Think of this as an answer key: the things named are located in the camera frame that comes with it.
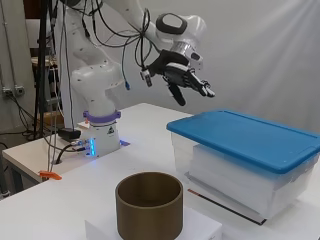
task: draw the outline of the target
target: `blue led light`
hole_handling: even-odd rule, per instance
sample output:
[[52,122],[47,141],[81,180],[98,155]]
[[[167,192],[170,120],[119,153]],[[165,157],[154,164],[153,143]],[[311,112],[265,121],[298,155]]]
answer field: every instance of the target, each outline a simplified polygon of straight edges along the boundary
[[90,152],[91,152],[91,154],[90,154],[91,156],[96,155],[94,139],[90,139]]

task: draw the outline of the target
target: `blue lid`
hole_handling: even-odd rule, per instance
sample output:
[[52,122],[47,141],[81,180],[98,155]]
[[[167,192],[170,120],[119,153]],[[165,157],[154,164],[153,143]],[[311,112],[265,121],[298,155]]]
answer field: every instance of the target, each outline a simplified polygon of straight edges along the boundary
[[277,174],[320,152],[320,135],[227,110],[170,122],[167,129]]

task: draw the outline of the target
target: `clear plastic container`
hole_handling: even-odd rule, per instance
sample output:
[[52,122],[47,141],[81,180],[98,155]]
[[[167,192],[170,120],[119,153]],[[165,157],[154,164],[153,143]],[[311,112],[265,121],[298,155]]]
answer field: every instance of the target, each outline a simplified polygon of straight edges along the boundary
[[247,164],[195,141],[172,133],[176,169],[222,192],[270,219],[291,204],[306,188],[318,162],[315,155],[286,174]]
[[177,171],[270,219],[306,188],[320,135],[218,110],[168,124]]

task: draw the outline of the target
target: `brown cylindrical container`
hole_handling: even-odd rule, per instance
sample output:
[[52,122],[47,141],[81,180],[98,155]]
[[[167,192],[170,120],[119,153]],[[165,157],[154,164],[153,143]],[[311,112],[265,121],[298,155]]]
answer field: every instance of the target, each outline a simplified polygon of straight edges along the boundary
[[118,232],[124,240],[174,240],[183,226],[183,186],[168,174],[145,172],[116,188]]

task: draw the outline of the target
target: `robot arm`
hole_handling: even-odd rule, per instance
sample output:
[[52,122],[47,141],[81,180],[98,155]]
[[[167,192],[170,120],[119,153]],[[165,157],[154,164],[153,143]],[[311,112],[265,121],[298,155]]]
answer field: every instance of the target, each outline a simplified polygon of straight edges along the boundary
[[[119,12],[121,16],[138,32],[142,31],[144,11],[139,0],[61,0],[74,9],[92,9],[107,4]],[[179,87],[192,88],[202,96],[214,97],[207,81],[201,81],[195,70],[202,68],[203,58],[196,49],[206,30],[206,24],[199,16],[178,16],[165,13],[158,17],[156,24],[150,22],[145,37],[160,51],[159,57],[149,66],[142,66],[141,76],[149,87],[151,78],[163,76],[175,100],[185,105],[185,100]],[[171,43],[170,50],[163,49],[163,43]]]
[[[130,35],[133,37],[123,35],[127,41],[131,38],[143,41],[146,37],[157,47],[160,54],[152,64],[145,66],[141,61],[141,76],[148,86],[152,85],[153,76],[163,76],[174,99],[182,106],[186,102],[180,87],[192,88],[202,96],[214,96],[210,85],[195,75],[195,69],[202,67],[202,57],[196,52],[196,48],[206,29],[205,22],[200,17],[162,14],[154,24],[149,21],[147,10],[142,10],[138,0],[60,1],[65,4],[64,15],[68,15],[70,20],[67,31],[69,50],[85,65],[72,71],[71,85],[88,103],[88,111],[84,112],[84,116],[90,121],[85,137],[90,143],[87,154],[101,157],[120,148],[116,128],[120,112],[106,96],[106,90],[119,86],[124,80],[121,65],[113,61],[104,49],[92,43],[83,20],[83,12],[89,14],[95,11],[96,14],[101,14],[101,5],[108,4],[136,30],[136,33]],[[169,50],[164,49],[164,42],[171,43]]]

